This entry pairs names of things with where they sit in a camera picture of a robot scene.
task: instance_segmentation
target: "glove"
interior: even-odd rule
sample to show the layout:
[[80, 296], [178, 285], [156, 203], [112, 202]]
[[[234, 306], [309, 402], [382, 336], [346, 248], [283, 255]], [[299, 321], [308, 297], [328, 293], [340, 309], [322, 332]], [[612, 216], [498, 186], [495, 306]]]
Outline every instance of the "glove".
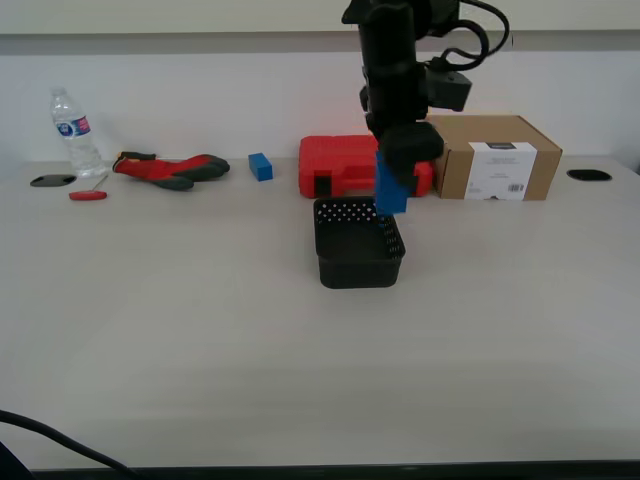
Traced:
[[184, 191], [194, 182], [222, 177], [231, 167], [226, 160], [213, 155], [198, 155], [182, 162], [158, 160], [155, 154], [122, 152], [113, 171], [151, 182], [161, 188]]

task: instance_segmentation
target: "cardboard box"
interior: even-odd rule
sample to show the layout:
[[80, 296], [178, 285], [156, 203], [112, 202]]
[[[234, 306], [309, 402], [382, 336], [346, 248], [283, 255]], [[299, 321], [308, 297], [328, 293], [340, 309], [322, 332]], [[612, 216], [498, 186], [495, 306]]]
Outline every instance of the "cardboard box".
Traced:
[[545, 200], [562, 149], [513, 115], [434, 115], [445, 141], [436, 161], [442, 198]]

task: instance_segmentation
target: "table surface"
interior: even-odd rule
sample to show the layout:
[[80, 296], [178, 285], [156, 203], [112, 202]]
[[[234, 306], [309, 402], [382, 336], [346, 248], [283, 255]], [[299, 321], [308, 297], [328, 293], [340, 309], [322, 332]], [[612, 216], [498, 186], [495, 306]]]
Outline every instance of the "table surface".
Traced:
[[[0, 408], [132, 466], [640, 458], [640, 177], [411, 200], [390, 289], [318, 277], [295, 161], [191, 193], [0, 184]], [[571, 180], [597, 166], [609, 183]], [[1, 426], [30, 468], [93, 466]]]

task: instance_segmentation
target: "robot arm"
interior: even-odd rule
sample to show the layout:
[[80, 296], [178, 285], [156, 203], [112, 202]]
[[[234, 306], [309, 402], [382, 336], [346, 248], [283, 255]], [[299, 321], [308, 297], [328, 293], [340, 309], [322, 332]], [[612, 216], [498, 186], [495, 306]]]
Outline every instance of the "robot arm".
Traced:
[[[504, 37], [493, 50], [482, 27], [460, 19], [460, 3], [487, 10], [504, 23]], [[464, 109], [471, 82], [460, 72], [480, 66], [505, 45], [509, 21], [480, 0], [352, 0], [342, 22], [359, 27], [367, 82], [360, 100], [367, 126], [396, 180], [410, 186], [415, 164], [437, 159], [444, 149], [433, 126], [418, 121], [426, 118], [429, 107]], [[450, 48], [429, 62], [417, 61], [417, 40], [444, 37], [458, 28], [478, 37], [479, 54]], [[453, 64], [448, 60], [452, 53], [470, 62]]]

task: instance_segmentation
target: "black cord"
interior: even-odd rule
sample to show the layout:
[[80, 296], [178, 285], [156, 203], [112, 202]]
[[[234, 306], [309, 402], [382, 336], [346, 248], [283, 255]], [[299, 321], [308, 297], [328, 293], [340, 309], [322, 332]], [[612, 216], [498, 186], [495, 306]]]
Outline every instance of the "black cord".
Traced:
[[[481, 0], [460, 0], [460, 3], [466, 3], [467, 5], [480, 8], [481, 10], [485, 10], [489, 13], [492, 13], [493, 15], [498, 17], [498, 19], [500, 19], [500, 21], [502, 22], [502, 25], [504, 26], [504, 34], [502, 36], [502, 40], [495, 48], [489, 50], [487, 57], [490, 57], [491, 55], [494, 55], [498, 53], [500, 50], [502, 50], [502, 48], [506, 45], [507, 41], [509, 40], [509, 36], [511, 35], [511, 23], [509, 22], [509, 19], [507, 18], [507, 16], [504, 13], [502, 13], [501, 10], [497, 9], [493, 5], [485, 3]], [[468, 58], [470, 60], [476, 60], [480, 57], [480, 55], [478, 54], [469, 53], [465, 50], [462, 50], [460, 48], [455, 48], [455, 47], [445, 50], [445, 52], [443, 53], [443, 57], [446, 58], [452, 53], [460, 55], [461, 57], [464, 57], [464, 58]]]
[[431, 59], [431, 61], [427, 62], [427, 66], [430, 70], [433, 70], [435, 72], [466, 72], [482, 65], [482, 62], [484, 62], [485, 59], [489, 56], [489, 37], [487, 36], [487, 32], [485, 32], [485, 30], [476, 22], [472, 22], [471, 20], [458, 20], [456, 22], [453, 22], [447, 28], [447, 30], [441, 33], [444, 36], [458, 28], [466, 28], [467, 30], [470, 30], [471, 32], [476, 34], [476, 36], [480, 40], [480, 54], [475, 55], [473, 61], [464, 65], [458, 65], [447, 60], [447, 57], [451, 53], [457, 53], [457, 49], [449, 48], [445, 50], [441, 56], [434, 57]]
[[140, 473], [134, 472], [126, 465], [123, 465], [122, 463], [117, 462], [112, 458], [107, 457], [106, 455], [96, 452], [89, 447], [85, 447], [81, 443], [78, 443], [75, 440], [67, 437], [66, 435], [63, 435], [62, 433], [45, 425], [44, 423], [40, 423], [30, 418], [23, 417], [22, 415], [16, 415], [15, 413], [5, 412], [4, 410], [0, 410], [0, 423], [7, 423], [9, 425], [14, 425], [16, 427], [24, 428], [25, 430], [39, 433], [40, 435], [53, 440], [54, 442], [68, 448], [69, 450], [72, 450], [84, 457], [90, 458], [91, 460], [112, 468], [116, 472], [121, 473], [124, 477], [131, 480], [147, 480], [147, 477]]

